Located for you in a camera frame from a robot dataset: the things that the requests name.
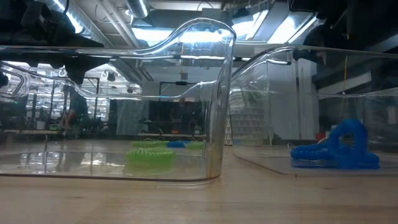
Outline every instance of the wall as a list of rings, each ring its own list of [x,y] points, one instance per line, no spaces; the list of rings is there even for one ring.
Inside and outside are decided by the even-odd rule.
[[[315,64],[300,59],[291,65],[267,63],[266,69],[271,93],[269,110],[265,113],[273,133],[282,139],[315,139],[319,130],[319,99],[298,94],[316,93],[312,84]]]

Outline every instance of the blue plastic object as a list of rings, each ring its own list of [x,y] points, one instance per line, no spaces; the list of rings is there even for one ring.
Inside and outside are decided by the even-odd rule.
[[[185,145],[190,143],[190,141],[174,141],[168,142],[166,144],[167,147],[176,147],[176,148],[185,148]]]
[[[354,134],[354,145],[342,144],[339,138],[345,134]],[[378,169],[379,157],[368,152],[368,132],[357,119],[345,119],[334,130],[329,138],[319,144],[299,146],[290,152],[293,160],[333,161],[313,163],[293,162],[293,167],[326,167],[337,169]]]

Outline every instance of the clear plastic container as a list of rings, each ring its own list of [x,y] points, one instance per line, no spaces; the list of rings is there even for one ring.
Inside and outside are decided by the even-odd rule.
[[[398,174],[398,56],[280,45],[232,74],[234,154],[280,174]]]
[[[219,176],[235,39],[199,18],[143,50],[0,47],[0,175]]]

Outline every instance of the workbench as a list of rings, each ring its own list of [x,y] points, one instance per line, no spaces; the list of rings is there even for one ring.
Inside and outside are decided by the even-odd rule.
[[[0,177],[1,223],[397,223],[398,177],[294,177],[233,156],[208,184]]]

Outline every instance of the ceiling pipe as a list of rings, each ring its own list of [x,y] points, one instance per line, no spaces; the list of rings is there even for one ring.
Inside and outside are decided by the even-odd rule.
[[[122,28],[120,28],[119,24],[117,24],[116,21],[113,19],[112,15],[109,13],[109,11],[106,9],[104,4],[102,3],[102,0],[96,0],[96,2],[97,2],[99,9],[102,10],[102,12],[105,14],[105,16],[109,19],[109,21],[111,21],[114,28],[120,33],[120,35],[122,35],[122,38],[124,39],[124,41],[126,41],[128,46],[135,47],[132,40],[127,36],[127,34],[122,30]]]
[[[123,20],[123,18],[120,16],[120,14],[117,12],[117,10],[115,9],[115,7],[113,6],[113,4],[111,4],[109,2],[109,0],[102,0],[105,5],[106,8],[109,10],[110,13],[113,14],[113,16],[116,18],[116,20],[119,22],[119,25],[124,29],[124,31],[126,32],[126,34],[129,36],[129,38],[131,39],[131,41],[134,43],[134,45],[136,46],[137,49],[140,48],[140,44],[139,41],[137,39],[137,37],[134,35],[134,33],[132,32],[131,27],[128,27],[126,25],[126,22]]]
[[[63,6],[66,5],[66,0],[40,0],[46,3],[46,5],[55,11],[63,12]],[[87,36],[91,40],[102,43],[106,48],[114,48],[114,45],[105,37],[105,35],[100,31],[100,29],[94,24],[94,22],[80,9],[80,7],[70,0],[68,17],[75,18],[78,25],[83,26],[82,35]],[[113,65],[117,72],[120,73],[127,81],[140,84],[142,82],[142,77],[135,77],[131,74],[131,67],[121,59],[117,59],[109,64]]]
[[[149,15],[150,7],[147,0],[126,0],[130,13],[135,18],[145,18]]]

